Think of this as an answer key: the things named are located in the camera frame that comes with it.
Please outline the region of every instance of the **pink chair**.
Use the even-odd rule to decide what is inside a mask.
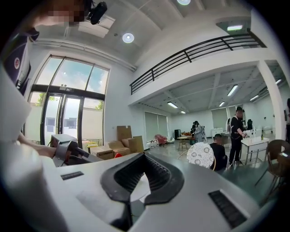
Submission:
[[[167,138],[165,137],[165,136],[162,136],[162,135],[155,135],[155,139],[157,139],[158,140],[158,143],[159,143],[159,146],[161,145],[161,144],[163,144],[163,147],[164,147],[164,144],[166,144],[167,145]]]

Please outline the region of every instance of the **black metal railing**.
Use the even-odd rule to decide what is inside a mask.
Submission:
[[[250,30],[248,30],[248,33],[246,34],[227,35],[214,39],[209,39],[201,43],[197,43],[193,46],[185,48],[169,56],[165,60],[161,61],[160,63],[156,64],[154,67],[149,69],[135,81],[133,81],[130,84],[131,95],[145,84],[154,81],[162,74],[168,72],[169,70],[179,65],[182,65],[186,62],[192,63],[194,59],[204,55],[208,55],[226,49],[233,51],[235,48],[241,47],[266,48],[266,46],[261,42],[261,40],[258,37],[256,37]]]

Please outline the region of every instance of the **tree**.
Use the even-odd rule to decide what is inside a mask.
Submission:
[[[103,107],[104,107],[104,102],[103,102],[103,101],[100,101],[99,105],[97,105],[97,106],[95,107],[95,109],[96,109],[96,110],[102,110]]]
[[[43,100],[44,100],[44,96],[45,96],[45,93],[44,93],[44,92],[41,92],[41,93],[39,94],[39,99],[37,99],[37,103],[35,103],[36,106],[41,106],[41,105],[42,105]],[[50,101],[57,101],[58,98],[56,98],[56,97],[54,97],[54,96],[50,96],[50,97],[49,97],[49,100],[50,100]]]

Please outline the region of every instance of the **sky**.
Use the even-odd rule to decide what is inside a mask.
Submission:
[[[61,63],[61,60],[62,59],[59,58],[50,58],[36,83],[48,85],[55,70]],[[56,74],[52,85],[61,86],[63,84],[67,85],[67,87],[84,90],[91,69],[91,65],[71,60],[65,60],[62,63],[58,73]],[[87,90],[105,94],[108,73],[109,72],[106,70],[94,67],[90,76]],[[38,98],[39,94],[33,94],[31,97],[31,102],[37,102]],[[95,108],[95,106],[97,106],[98,104],[98,100],[86,98],[84,107]]]

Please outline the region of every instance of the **floor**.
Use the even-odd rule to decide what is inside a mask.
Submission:
[[[265,135],[265,138],[270,139],[272,141],[275,139],[275,136],[272,134]],[[212,143],[212,138],[208,139],[208,143]],[[191,145],[189,141],[187,142],[187,149]],[[168,144],[164,147],[157,146],[154,148],[150,148],[148,152],[153,155],[165,155],[175,159],[180,159],[184,162],[186,160],[186,147],[183,145],[183,148],[179,150],[179,140],[175,141],[174,144]],[[225,146],[226,155],[229,157],[230,148],[229,146]],[[246,149],[242,149],[242,156],[246,153]],[[266,170],[268,164],[264,161],[265,152],[259,153],[259,158],[262,160],[261,162],[250,163],[247,165],[235,165],[229,167],[225,170],[220,170],[218,173],[226,178],[227,180],[231,181],[245,192],[247,192],[258,204],[261,204],[264,197],[267,195],[271,182],[273,180],[273,176],[267,172],[265,176],[261,179],[257,186],[254,186],[256,181],[262,176],[264,171]]]

